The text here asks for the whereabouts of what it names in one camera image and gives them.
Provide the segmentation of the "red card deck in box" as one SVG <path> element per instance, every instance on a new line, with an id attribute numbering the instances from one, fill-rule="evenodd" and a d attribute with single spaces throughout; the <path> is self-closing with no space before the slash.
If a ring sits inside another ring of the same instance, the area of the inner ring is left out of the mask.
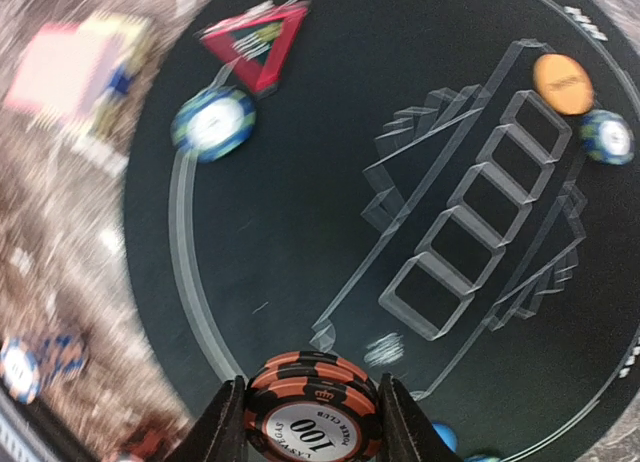
<path id="1" fill-rule="evenodd" d="M 28 43 L 2 105 L 68 137 L 106 139 L 154 38 L 151 18 L 118 12 L 47 23 Z"/>

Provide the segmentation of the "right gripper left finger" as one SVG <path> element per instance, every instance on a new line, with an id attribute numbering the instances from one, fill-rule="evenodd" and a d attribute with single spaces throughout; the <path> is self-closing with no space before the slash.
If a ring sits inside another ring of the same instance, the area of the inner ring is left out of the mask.
<path id="1" fill-rule="evenodd" d="M 245 393 L 242 376 L 224 382 L 187 436 L 167 456 L 167 462 L 247 461 Z"/>

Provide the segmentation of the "50 chips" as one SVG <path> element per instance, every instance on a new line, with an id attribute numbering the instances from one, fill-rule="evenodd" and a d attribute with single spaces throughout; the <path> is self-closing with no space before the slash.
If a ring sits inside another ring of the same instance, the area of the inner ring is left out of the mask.
<path id="1" fill-rule="evenodd" d="M 178 152 L 198 162 L 218 160 L 244 143 L 253 131 L 252 99 L 234 87 L 206 88 L 185 102 L 170 135 Z"/>
<path id="2" fill-rule="evenodd" d="M 625 119 L 611 111 L 592 110 L 582 118 L 580 139 L 587 155 L 609 165 L 625 165 L 635 155 L 634 135 Z"/>
<path id="3" fill-rule="evenodd" d="M 464 462 L 501 462 L 501 458 L 490 454 L 474 454 L 464 459 Z"/>

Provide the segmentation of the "blue chip stack left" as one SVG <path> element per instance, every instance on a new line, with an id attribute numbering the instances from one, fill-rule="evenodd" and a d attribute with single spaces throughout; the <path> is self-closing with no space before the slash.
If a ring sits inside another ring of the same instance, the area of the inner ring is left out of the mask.
<path id="1" fill-rule="evenodd" d="M 56 382 L 77 378 L 88 360 L 88 345 L 78 334 L 5 337 L 1 381 L 15 400 L 30 404 Z"/>

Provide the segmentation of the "orange big blind button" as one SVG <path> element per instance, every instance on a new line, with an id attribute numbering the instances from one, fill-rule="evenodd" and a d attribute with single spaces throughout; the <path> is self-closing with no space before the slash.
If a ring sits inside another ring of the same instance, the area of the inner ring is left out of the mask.
<path id="1" fill-rule="evenodd" d="M 594 105 L 594 89 L 585 69 L 557 53 L 540 56 L 533 66 L 534 86 L 542 99 L 563 115 L 582 115 Z"/>

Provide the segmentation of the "blue small blind button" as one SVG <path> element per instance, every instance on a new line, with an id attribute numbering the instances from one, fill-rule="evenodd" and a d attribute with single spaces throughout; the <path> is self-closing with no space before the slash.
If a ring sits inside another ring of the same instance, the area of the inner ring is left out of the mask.
<path id="1" fill-rule="evenodd" d="M 443 423 L 433 423 L 433 429 L 439 435 L 443 443 L 453 452 L 457 452 L 458 438 L 453 429 Z"/>

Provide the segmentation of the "round black poker mat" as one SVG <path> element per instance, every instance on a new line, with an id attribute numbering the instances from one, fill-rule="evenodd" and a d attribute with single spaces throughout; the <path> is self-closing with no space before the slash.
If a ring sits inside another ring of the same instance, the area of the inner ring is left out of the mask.
<path id="1" fill-rule="evenodd" d="M 462 454 L 578 459 L 639 388 L 639 166 L 591 161 L 533 67 L 573 58 L 637 129 L 633 45 L 592 0 L 306 0 L 251 137 L 194 162 L 170 127 L 221 68 L 200 32 L 265 1 L 201 9 L 132 141 L 131 285 L 180 400 L 315 349 Z"/>

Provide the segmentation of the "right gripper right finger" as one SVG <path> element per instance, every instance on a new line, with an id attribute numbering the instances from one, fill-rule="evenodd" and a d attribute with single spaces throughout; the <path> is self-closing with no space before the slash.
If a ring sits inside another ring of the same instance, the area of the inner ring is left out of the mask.
<path id="1" fill-rule="evenodd" d="M 383 462 L 462 462 L 437 434 L 403 383 L 390 373 L 378 388 Z"/>

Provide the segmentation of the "red triangular all-in marker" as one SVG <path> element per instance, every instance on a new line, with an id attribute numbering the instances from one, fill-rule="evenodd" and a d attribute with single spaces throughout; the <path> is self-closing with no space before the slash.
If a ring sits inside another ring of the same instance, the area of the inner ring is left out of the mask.
<path id="1" fill-rule="evenodd" d="M 204 29 L 199 38 L 221 62 L 234 65 L 236 76 L 252 93 L 264 94 L 279 83 L 308 12 L 307 1 L 266 1 Z"/>

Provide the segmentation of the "100 chips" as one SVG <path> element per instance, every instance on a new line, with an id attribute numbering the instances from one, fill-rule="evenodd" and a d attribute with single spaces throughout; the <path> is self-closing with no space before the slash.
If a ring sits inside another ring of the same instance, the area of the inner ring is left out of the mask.
<path id="1" fill-rule="evenodd" d="M 323 352 L 275 356 L 250 380 L 247 440 L 270 461 L 368 461 L 382 444 L 375 384 Z"/>

